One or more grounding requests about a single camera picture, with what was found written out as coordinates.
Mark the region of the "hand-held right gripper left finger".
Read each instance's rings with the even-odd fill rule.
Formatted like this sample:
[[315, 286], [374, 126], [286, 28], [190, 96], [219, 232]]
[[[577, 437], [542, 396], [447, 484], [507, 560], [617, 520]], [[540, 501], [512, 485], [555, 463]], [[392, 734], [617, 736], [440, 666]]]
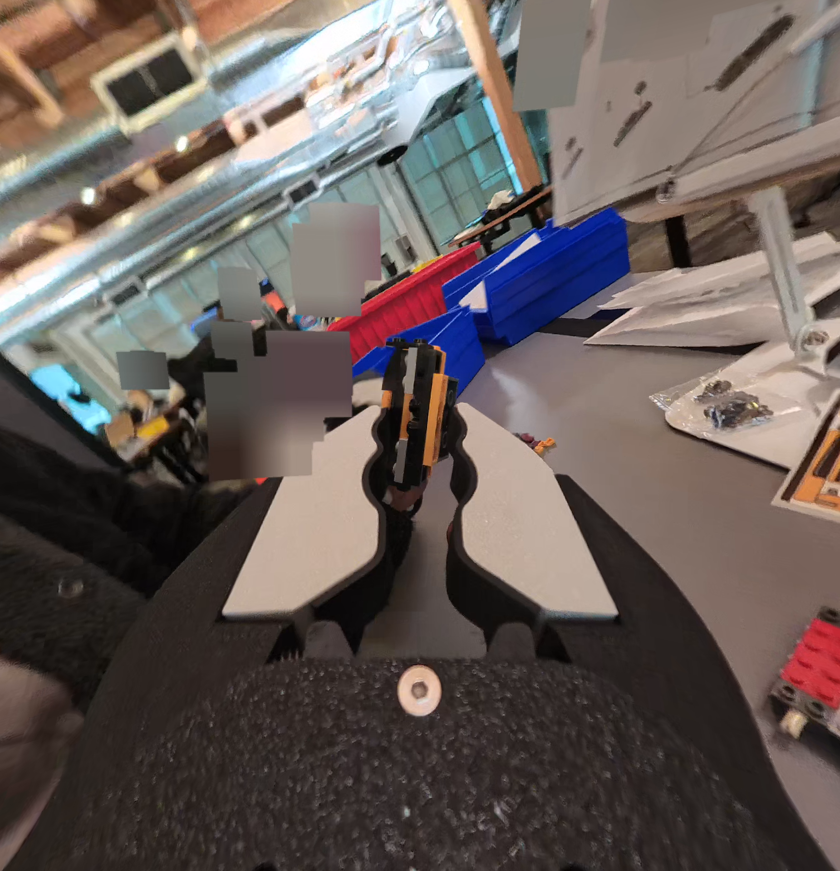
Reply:
[[314, 445], [309, 475], [280, 479], [221, 609], [225, 623], [278, 624], [300, 639], [331, 623], [360, 650], [414, 533], [414, 505], [387, 500], [382, 418], [379, 406], [362, 409]]

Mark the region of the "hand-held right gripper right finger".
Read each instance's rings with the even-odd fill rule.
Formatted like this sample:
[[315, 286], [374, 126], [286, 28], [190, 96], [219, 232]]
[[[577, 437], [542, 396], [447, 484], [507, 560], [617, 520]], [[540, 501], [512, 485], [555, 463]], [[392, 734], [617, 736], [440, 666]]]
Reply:
[[556, 473], [467, 402], [457, 404], [453, 425], [446, 591], [458, 613], [487, 646], [503, 626], [523, 626], [538, 641], [561, 623], [617, 621]]

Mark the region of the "orange and black lego assembly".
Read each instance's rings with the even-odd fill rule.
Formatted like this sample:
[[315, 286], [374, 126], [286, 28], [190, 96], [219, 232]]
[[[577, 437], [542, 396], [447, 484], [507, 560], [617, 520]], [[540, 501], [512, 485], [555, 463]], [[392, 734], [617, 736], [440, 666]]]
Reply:
[[447, 355], [423, 339], [393, 337], [382, 377], [383, 418], [378, 429], [385, 472], [384, 497], [425, 485], [449, 453], [449, 423], [458, 381], [447, 374]]

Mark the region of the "lego sticker sheet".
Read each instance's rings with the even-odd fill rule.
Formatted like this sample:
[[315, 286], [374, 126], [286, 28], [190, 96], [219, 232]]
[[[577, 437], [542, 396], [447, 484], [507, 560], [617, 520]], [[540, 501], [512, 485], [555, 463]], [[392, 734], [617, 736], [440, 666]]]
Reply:
[[772, 504], [840, 524], [840, 389]]

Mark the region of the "clear bag of black parts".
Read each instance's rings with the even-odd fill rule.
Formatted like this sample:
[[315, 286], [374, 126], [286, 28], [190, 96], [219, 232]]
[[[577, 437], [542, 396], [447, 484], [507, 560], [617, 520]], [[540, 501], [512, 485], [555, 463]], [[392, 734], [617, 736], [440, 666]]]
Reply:
[[674, 430], [709, 439], [790, 422], [808, 412], [805, 402], [772, 389], [756, 376], [722, 376], [717, 370], [650, 395]]

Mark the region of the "person's black jacket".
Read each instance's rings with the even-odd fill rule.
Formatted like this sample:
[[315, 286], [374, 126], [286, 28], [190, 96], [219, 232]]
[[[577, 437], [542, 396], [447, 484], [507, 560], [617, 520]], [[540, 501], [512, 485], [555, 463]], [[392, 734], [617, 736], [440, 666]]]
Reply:
[[144, 605], [257, 487], [137, 480], [0, 428], [0, 656], [86, 712]]

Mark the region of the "red storage bin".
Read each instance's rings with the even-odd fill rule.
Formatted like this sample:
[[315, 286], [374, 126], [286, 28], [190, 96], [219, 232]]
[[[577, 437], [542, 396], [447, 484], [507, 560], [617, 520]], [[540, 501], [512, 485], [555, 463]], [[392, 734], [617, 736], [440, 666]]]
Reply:
[[358, 363], [390, 337], [445, 314], [444, 284], [475, 266], [480, 248], [474, 242], [431, 261], [362, 303], [359, 315], [329, 325], [327, 332], [347, 334], [351, 359]]

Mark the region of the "person's leg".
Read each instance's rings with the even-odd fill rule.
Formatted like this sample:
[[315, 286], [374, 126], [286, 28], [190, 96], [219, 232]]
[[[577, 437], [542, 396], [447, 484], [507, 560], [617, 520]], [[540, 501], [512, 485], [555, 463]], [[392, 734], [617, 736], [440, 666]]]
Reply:
[[83, 723], [62, 683], [0, 656], [0, 870], [54, 793]]

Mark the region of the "white instruction stand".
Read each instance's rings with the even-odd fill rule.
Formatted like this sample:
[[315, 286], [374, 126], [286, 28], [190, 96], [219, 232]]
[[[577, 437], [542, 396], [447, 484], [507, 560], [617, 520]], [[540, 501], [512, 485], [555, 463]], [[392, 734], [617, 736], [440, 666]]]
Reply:
[[650, 221], [840, 169], [840, 2], [588, 2], [547, 113], [558, 225]]

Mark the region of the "ceiling vent panel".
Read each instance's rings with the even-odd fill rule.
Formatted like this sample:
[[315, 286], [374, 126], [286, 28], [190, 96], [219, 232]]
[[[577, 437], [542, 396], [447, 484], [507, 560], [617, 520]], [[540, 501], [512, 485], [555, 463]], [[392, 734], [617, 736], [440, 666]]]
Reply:
[[199, 97], [208, 76], [192, 28], [174, 30], [90, 77], [89, 87], [121, 132], [132, 137]]

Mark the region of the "silver ceiling duct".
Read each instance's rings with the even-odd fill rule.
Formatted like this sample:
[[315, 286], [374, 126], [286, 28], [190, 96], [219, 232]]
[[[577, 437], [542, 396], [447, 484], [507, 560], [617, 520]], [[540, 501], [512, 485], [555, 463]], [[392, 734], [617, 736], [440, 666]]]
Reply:
[[374, 78], [341, 96], [322, 96], [310, 80], [253, 95], [186, 133], [203, 153], [226, 145], [197, 167], [166, 180], [190, 159], [165, 138], [191, 106], [175, 110], [130, 143], [109, 122], [61, 153], [21, 167], [0, 166], [0, 344], [36, 332], [62, 311], [101, 294], [125, 276], [140, 276], [178, 240], [195, 239], [231, 221], [243, 203], [271, 200], [317, 169], [373, 145], [405, 145], [441, 95], [465, 80], [454, 71]]

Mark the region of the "wooden post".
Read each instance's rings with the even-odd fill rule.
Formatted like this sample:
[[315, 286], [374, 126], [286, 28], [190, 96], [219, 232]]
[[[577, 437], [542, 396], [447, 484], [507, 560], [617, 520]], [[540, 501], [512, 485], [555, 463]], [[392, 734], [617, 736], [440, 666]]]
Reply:
[[469, 60], [491, 104], [504, 145], [523, 190], [545, 182], [523, 119], [514, 108], [510, 79], [505, 71], [498, 37], [491, 25], [487, 3], [447, 1], [468, 51]]

